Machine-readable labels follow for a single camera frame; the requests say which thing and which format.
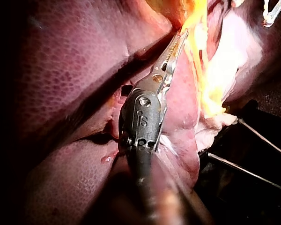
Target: surgical clip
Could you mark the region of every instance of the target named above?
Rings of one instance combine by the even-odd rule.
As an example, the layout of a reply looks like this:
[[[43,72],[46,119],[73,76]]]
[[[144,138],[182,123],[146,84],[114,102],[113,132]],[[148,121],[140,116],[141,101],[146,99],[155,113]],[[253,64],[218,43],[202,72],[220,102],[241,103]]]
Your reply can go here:
[[[268,3],[269,0],[264,0],[264,12],[263,12],[263,26],[271,27],[275,20],[277,19],[279,13],[281,12],[281,0],[275,5],[271,12],[268,12]]]

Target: metal pivot screw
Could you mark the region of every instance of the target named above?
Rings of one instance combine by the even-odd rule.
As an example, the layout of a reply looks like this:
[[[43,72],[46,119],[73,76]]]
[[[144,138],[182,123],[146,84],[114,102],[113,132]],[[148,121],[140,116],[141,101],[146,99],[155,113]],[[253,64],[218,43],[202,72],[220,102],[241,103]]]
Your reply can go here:
[[[149,107],[151,104],[150,100],[147,97],[141,97],[140,98],[140,105],[144,107]]]
[[[156,83],[160,83],[162,80],[163,80],[163,76],[161,75],[156,74],[153,76],[153,81]]]

